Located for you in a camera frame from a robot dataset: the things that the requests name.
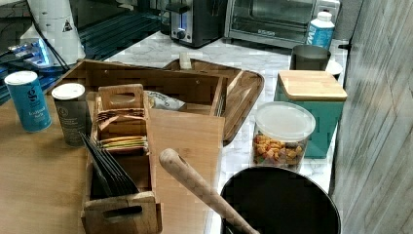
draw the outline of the tray handle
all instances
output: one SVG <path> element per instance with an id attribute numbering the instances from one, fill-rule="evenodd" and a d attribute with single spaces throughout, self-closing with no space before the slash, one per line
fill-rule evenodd
<path id="1" fill-rule="evenodd" d="M 140 84 L 99 87 L 103 110 L 122 108 L 143 108 L 143 86 Z M 112 101 L 115 95 L 133 94 L 128 101 Z"/>

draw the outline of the bottle label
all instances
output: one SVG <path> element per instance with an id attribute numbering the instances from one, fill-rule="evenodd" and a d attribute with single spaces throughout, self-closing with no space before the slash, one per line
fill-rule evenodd
<path id="1" fill-rule="evenodd" d="M 330 47 L 331 38 L 333 36 L 333 31 L 333 27 L 319 28 L 310 24 L 307 45 L 320 46 L 328 50 Z"/>

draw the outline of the dark canister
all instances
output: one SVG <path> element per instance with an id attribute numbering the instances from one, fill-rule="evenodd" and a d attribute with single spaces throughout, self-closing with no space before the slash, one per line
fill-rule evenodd
<path id="1" fill-rule="evenodd" d="M 52 124 L 37 74 L 33 71 L 18 71 L 4 79 L 13 99 L 23 128 L 30 133 L 42 131 Z"/>
<path id="2" fill-rule="evenodd" d="M 325 70 L 331 53 L 313 45 L 298 45 L 292 48 L 290 70 Z"/>
<path id="3" fill-rule="evenodd" d="M 68 83 L 52 90 L 64 141 L 73 147 L 83 146 L 79 133 L 91 134 L 92 119 L 86 101 L 85 87 Z"/>

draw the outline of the bamboo lid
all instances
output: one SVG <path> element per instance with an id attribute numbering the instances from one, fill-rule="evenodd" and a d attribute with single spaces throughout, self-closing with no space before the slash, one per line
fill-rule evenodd
<path id="1" fill-rule="evenodd" d="M 340 83 L 326 71 L 282 70 L 278 82 L 291 100 L 344 101 L 347 98 Z"/>

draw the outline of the kitchen counter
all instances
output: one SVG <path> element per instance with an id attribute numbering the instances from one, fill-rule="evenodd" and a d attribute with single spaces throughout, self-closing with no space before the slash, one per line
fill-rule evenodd
<path id="1" fill-rule="evenodd" d="M 180 52 L 187 52 L 193 59 L 255 71 L 265 78 L 263 92 L 234 140 L 221 150 L 215 184 L 220 192 L 233 174 L 249 166 L 256 107 L 274 99 L 278 71 L 288 69 L 290 50 L 266 48 L 248 42 L 227 44 L 223 40 L 193 50 L 173 43 L 161 33 L 155 33 L 109 60 L 164 67 L 178 59 Z M 332 52 L 338 62 L 345 63 L 346 51 Z M 36 134 L 28 134 L 22 129 L 12 101 L 0 106 L 2 234 L 84 233 L 80 215 L 85 186 L 85 149 L 65 145 L 53 100 L 50 96 L 47 96 L 47 100 L 53 123 L 48 129 Z M 331 162 L 330 150 L 326 159 L 305 159 L 300 173 L 328 191 Z M 219 233 L 219 228 L 219 216 L 209 212 L 205 233 Z"/>
<path id="2" fill-rule="evenodd" d="M 338 45 L 346 42 L 333 40 L 330 48 L 331 59 L 342 64 L 345 69 L 347 51 L 338 49 Z M 242 169 L 249 167 L 252 132 L 254 128 L 254 113 L 256 107 L 262 103 L 273 101 L 277 86 L 279 70 L 289 68 L 291 50 L 267 47 L 245 41 L 227 43 L 220 39 L 200 49 L 183 47 L 172 42 L 168 36 L 157 32 L 123 50 L 121 53 L 107 59 L 107 61 L 119 61 L 126 64 L 144 65 L 152 67 L 164 67 L 174 59 L 179 58 L 179 53 L 185 52 L 191 59 L 202 59 L 214 63 L 234 66 L 243 70 L 251 70 L 260 73 L 265 78 L 265 86 L 257 102 L 253 105 L 243 125 L 231 143 L 223 147 L 221 156 L 221 168 L 217 175 L 216 188 L 221 191 L 225 182 Z M 343 84 L 344 74 L 339 77 Z M 308 176 L 328 193 L 333 149 L 333 136 L 330 149 L 325 159 L 304 159 L 300 174 Z M 205 233 L 219 233 L 220 217 L 211 212 L 206 224 Z"/>

